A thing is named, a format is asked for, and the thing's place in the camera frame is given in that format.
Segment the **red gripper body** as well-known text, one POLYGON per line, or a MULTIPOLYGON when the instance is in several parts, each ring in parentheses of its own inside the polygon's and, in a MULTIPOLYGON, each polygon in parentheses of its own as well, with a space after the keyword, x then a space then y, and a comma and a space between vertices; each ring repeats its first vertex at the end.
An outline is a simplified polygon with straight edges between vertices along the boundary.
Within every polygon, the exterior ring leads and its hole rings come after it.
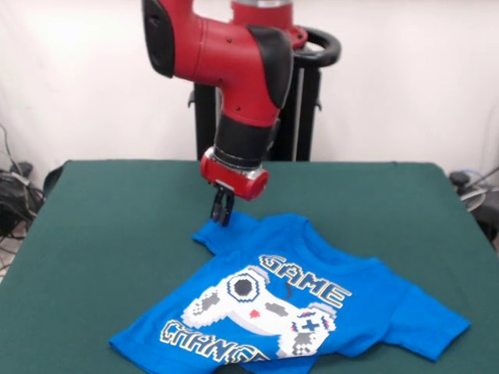
POLYGON ((209 183, 225 187, 247 201, 258 198, 269 180, 269 173, 262 166, 245 171, 224 165, 215 157, 213 146, 201 157, 200 173, 209 183))

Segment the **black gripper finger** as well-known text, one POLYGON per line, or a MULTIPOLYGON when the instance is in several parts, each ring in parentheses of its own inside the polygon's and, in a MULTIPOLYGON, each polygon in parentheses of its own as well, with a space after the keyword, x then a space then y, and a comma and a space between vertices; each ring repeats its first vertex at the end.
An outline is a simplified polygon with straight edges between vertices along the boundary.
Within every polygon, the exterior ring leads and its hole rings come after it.
POLYGON ((225 189, 221 186, 218 186, 211 209, 211 220, 213 222, 223 222, 225 219, 224 198, 225 189))
POLYGON ((234 207, 235 196, 232 191, 223 190, 221 192, 221 209, 219 214, 219 223, 227 226, 234 207))

